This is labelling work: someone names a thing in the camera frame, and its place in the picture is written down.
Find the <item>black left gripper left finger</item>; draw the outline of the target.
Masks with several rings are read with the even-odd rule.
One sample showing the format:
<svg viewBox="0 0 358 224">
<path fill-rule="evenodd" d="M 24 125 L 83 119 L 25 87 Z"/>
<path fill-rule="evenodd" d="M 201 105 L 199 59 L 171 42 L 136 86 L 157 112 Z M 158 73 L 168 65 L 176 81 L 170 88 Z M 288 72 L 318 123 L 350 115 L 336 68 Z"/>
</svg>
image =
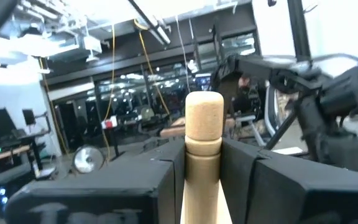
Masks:
<svg viewBox="0 0 358 224">
<path fill-rule="evenodd" d="M 121 156 L 90 174 L 31 182 L 7 202 L 7 224 L 174 224 L 181 218 L 185 143 Z"/>
</svg>

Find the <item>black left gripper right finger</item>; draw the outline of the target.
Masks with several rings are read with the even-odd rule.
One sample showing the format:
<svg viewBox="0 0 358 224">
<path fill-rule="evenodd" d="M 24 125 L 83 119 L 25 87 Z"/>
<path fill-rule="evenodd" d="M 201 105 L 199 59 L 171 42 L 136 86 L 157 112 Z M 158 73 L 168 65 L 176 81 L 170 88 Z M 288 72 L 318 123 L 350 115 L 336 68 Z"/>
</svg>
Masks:
<svg viewBox="0 0 358 224">
<path fill-rule="evenodd" d="M 223 139 L 221 184 L 235 224 L 358 224 L 358 172 Z"/>
</svg>

